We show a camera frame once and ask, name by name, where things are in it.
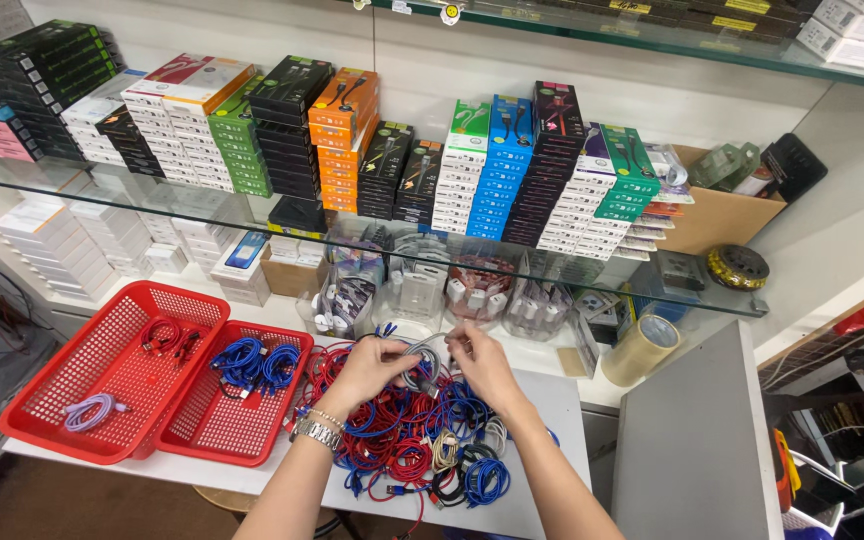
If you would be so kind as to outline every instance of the glass shelf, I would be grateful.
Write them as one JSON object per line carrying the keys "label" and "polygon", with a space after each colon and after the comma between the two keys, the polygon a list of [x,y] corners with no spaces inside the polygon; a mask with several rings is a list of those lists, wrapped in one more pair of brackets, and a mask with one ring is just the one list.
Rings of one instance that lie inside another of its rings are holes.
{"label": "glass shelf", "polygon": [[[55,157],[46,157],[37,163],[15,159],[0,159],[0,187],[56,195],[65,199],[86,201],[151,213],[179,217],[193,221],[213,223],[260,231],[273,236],[312,240],[329,246],[364,249],[357,242],[355,232],[361,232],[370,224],[385,226],[394,236],[416,233],[418,227],[402,221],[383,221],[359,217],[346,212],[325,212],[321,227],[328,229],[327,234],[312,238],[306,234],[296,234],[289,228],[270,229],[268,217],[281,195],[264,199],[252,195],[225,193],[205,187],[180,183],[170,183],[161,178],[130,173],[125,167],[107,164],[80,163]],[[243,221],[231,221],[219,217],[217,207],[229,208],[238,205],[246,215]],[[703,274],[705,288],[699,292],[699,302],[655,298],[636,291],[622,291],[622,285],[641,264],[637,260],[612,257],[606,262],[576,255],[540,251],[518,244],[496,242],[456,233],[438,232],[445,239],[446,251],[452,256],[450,265],[470,269],[485,270],[499,274],[530,278],[543,282],[559,283],[572,288],[595,289],[616,294],[628,294],[642,298],[654,298],[672,304],[682,304],[714,312],[733,313],[759,318],[768,313],[768,306],[754,294],[739,292],[712,282]],[[386,255],[392,250],[366,248]],[[406,259],[424,263],[441,264],[434,258],[396,253]],[[467,263],[467,255],[498,257],[511,263],[516,270],[499,271],[488,266]],[[527,257],[529,268],[522,268],[523,258]],[[705,268],[700,260],[699,267]]]}
{"label": "glass shelf", "polygon": [[[390,9],[391,0],[372,0],[376,8]],[[678,25],[698,24],[674,18],[643,15],[609,8],[596,0],[409,0],[414,14],[438,18],[448,4],[464,6],[457,26],[477,22],[583,40],[609,43],[738,66],[793,73],[864,87],[864,69],[825,62],[795,39],[775,43],[750,40],[749,32],[707,25],[718,31],[694,30]],[[598,14],[615,12],[616,15]]]}

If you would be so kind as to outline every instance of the white table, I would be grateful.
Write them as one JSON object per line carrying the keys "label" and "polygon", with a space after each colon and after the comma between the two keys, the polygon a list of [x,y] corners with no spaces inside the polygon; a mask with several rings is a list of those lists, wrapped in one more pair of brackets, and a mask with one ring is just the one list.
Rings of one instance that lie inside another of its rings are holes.
{"label": "white table", "polygon": [[[241,309],[241,311],[242,313],[236,313],[236,309],[233,308],[230,318],[256,320],[254,317],[247,317],[247,315],[255,315],[255,313],[246,313],[247,310],[245,309]],[[552,355],[553,358],[555,355],[554,347],[549,343],[520,340],[510,337],[508,334],[502,335],[504,332],[500,330],[497,330],[496,333],[498,338],[503,341],[513,367],[528,367],[534,370],[538,368],[538,370],[546,372],[555,372],[558,368],[558,362],[554,366],[547,362],[549,355]],[[320,345],[329,345],[335,341],[337,340],[334,338],[316,336],[316,343]],[[562,377],[561,368],[558,368],[557,374],[537,373],[522,369],[513,371],[519,385],[526,396],[535,404],[546,426],[558,436],[561,450],[568,462],[578,472],[585,485],[590,485],[585,435],[576,382]],[[597,379],[604,380],[605,377],[599,376]],[[32,458],[62,461],[163,481],[203,485],[258,495],[268,483],[272,473],[279,467],[289,446],[288,437],[282,432],[275,441],[269,459],[254,469],[185,457],[164,451],[155,451],[144,460],[126,459],[115,465],[100,466],[16,439],[7,440],[5,450]],[[543,534],[539,513],[529,491],[525,472],[522,469],[522,460],[519,458],[515,444],[510,443],[507,446],[502,460],[508,467],[511,477],[509,492],[504,497],[499,498],[493,504],[478,506],[473,509],[467,509],[464,505],[460,505],[443,510],[438,510],[426,499],[423,521],[521,538],[544,538],[545,534]],[[416,496],[395,497],[387,502],[372,501],[367,495],[361,495],[356,499],[352,492],[344,487],[346,474],[347,471],[345,470],[338,467],[333,468],[322,499],[324,507],[407,520],[414,520],[418,517],[419,499]],[[373,487],[374,493],[384,493],[387,484],[387,480],[379,480],[378,485]]]}

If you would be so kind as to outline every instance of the purple cable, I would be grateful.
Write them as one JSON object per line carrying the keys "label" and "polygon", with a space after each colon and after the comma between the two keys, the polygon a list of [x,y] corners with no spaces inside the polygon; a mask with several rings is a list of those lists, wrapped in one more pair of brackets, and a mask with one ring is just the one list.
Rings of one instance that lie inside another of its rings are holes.
{"label": "purple cable", "polygon": [[[83,422],[83,415],[95,406],[100,407],[99,412],[92,418]],[[125,412],[129,410],[129,407],[126,403],[115,402],[115,398],[112,394],[96,394],[90,396],[83,399],[81,402],[66,406],[65,414],[68,416],[65,417],[65,428],[74,434],[86,432],[98,426],[103,420],[105,420],[106,416],[109,416],[109,413],[112,412],[113,409],[115,409],[115,411]]]}

